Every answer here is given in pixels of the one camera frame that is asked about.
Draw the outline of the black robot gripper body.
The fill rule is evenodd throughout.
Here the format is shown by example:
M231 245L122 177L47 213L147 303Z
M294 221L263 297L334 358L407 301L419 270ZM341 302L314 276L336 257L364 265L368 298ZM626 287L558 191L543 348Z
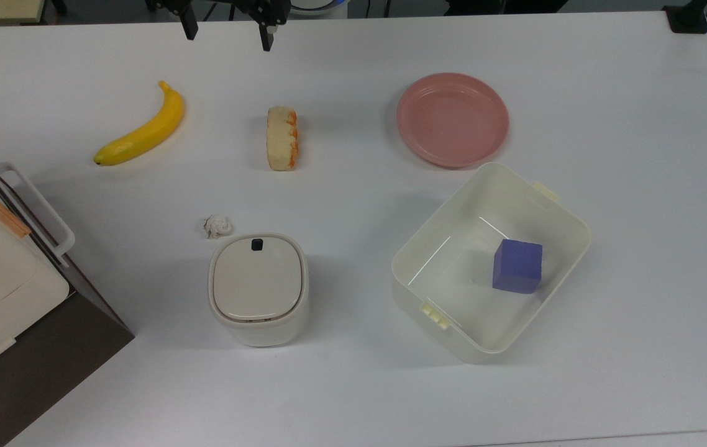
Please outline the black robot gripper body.
M291 10L291 1L211 1L229 4L243 14L249 15L260 25L283 25ZM146 1L150 11L166 9L183 22L197 22L193 1Z

